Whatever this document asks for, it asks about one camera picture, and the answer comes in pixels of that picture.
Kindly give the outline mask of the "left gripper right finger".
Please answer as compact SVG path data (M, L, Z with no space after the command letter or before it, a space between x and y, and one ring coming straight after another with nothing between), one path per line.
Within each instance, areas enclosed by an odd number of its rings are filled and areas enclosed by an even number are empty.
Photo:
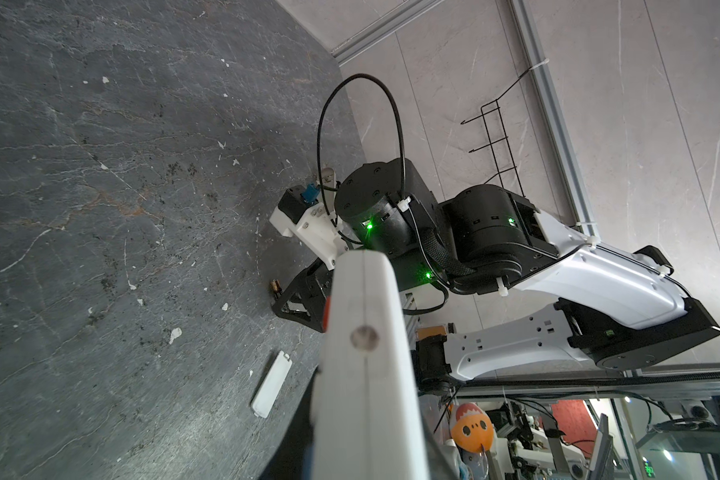
M441 446L436 442L433 433L428 428L425 416L420 414L419 417L423 430L429 478L431 480L457 480L457 473L455 472L453 465L448 462Z

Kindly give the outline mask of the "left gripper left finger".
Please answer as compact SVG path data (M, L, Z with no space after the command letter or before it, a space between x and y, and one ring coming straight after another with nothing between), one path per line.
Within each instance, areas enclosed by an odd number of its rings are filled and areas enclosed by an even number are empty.
M314 371L294 416L274 455L260 474L260 480L309 479L313 457L313 421L311 407L315 381Z

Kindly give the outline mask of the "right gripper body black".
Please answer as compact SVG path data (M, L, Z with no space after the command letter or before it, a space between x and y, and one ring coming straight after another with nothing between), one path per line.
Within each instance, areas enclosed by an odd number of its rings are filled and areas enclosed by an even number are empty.
M386 255L402 292L430 285L444 297L450 295L446 284L454 272L447 264L453 252L448 222L411 161L364 164L345 181L336 181L333 198L326 196L320 182L312 185L347 242L346 253L365 249ZM275 315L324 331L335 268L328 270L316 256L274 298Z

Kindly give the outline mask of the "white battery cover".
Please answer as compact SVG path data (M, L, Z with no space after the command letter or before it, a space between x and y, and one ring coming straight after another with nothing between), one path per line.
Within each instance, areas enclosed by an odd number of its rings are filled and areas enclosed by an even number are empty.
M251 408L258 418L267 418L291 370L292 360L284 351L279 351L259 385Z

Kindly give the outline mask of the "white remote control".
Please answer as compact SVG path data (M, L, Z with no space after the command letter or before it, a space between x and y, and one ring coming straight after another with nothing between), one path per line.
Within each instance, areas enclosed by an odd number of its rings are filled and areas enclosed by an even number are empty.
M381 253L337 261L311 406L311 479L427 479L398 286Z

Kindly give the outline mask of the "AAA battery one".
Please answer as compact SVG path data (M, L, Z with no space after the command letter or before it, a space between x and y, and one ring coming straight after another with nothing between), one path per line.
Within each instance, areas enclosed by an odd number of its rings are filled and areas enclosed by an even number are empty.
M275 299L278 299L282 295L282 287L278 280L272 280L270 282L270 291Z

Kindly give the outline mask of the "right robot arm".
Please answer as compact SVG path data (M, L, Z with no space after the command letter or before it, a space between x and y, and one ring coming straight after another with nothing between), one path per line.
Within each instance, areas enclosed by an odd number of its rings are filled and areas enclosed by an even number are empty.
M447 297L513 289L554 297L503 325L418 341L412 360L423 393L549 360L643 369L720 335L656 247L613 248L493 184L438 201L409 160L365 164L339 183L291 187L270 221L315 255L289 286L274 288L273 311L318 332L327 328L338 260L352 247L384 254L403 292L429 285Z

